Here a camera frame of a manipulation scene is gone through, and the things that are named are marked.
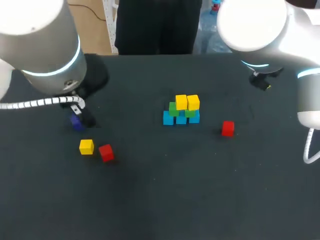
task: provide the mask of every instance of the block tower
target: block tower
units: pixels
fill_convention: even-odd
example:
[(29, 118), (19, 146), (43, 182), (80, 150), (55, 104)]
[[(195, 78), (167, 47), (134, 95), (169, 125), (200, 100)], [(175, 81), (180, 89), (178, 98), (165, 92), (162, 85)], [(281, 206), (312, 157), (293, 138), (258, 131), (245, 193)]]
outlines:
[(163, 125), (186, 125), (200, 122), (200, 100), (198, 95), (176, 95), (169, 103), (169, 111), (163, 111)]

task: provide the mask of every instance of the floor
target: floor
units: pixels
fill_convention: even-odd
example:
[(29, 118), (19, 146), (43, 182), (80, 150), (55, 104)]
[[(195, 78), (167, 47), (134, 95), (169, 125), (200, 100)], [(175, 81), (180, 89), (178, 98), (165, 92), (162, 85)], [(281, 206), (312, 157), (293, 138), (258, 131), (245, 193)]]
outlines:
[[(80, 36), (82, 50), (85, 53), (112, 55), (102, 0), (67, 0), (67, 2)], [(100, 19), (85, 6), (91, 8)]]

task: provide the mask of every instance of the blue cube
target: blue cube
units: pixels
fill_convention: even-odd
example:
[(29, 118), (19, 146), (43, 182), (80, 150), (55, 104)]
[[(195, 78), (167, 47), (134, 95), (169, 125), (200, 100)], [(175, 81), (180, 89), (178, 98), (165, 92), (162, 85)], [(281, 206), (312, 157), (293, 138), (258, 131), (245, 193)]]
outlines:
[(179, 111), (179, 117), (185, 117), (185, 110)]
[(169, 111), (163, 111), (163, 125), (173, 125), (174, 117), (170, 116)]
[(72, 123), (73, 128), (74, 128), (76, 131), (83, 131), (83, 130), (86, 129), (86, 128), (82, 125), (82, 123), (81, 123), (80, 119), (78, 118), (78, 116), (75, 115), (74, 113), (71, 115), (70, 121), (71, 121), (71, 123)]
[(187, 124), (187, 118), (185, 116), (177, 116), (175, 119), (176, 124)]
[(200, 112), (199, 112), (199, 110), (195, 111), (195, 117), (190, 117), (189, 118), (189, 123), (190, 124), (198, 124), (198, 123), (200, 123)]

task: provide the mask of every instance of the person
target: person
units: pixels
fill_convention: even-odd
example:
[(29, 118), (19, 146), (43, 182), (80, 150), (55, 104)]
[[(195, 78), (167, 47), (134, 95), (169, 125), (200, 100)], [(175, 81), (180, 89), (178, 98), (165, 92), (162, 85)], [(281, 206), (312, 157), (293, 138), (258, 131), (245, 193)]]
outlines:
[(191, 54), (202, 0), (119, 0), (119, 55)]

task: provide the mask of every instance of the yellow cube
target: yellow cube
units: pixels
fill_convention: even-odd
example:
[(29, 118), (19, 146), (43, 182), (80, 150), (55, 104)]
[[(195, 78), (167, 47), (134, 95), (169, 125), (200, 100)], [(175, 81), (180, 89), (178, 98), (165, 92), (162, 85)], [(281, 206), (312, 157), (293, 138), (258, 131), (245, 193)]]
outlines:
[(200, 100), (199, 100), (198, 95), (189, 95), (187, 97), (187, 99), (188, 99), (188, 110), (189, 111), (199, 110)]
[(80, 142), (80, 153), (81, 155), (92, 155), (94, 154), (94, 141), (92, 141), (91, 139), (84, 139), (81, 140)]
[(175, 107), (178, 111), (187, 110), (187, 107), (188, 107), (187, 95), (176, 95)]

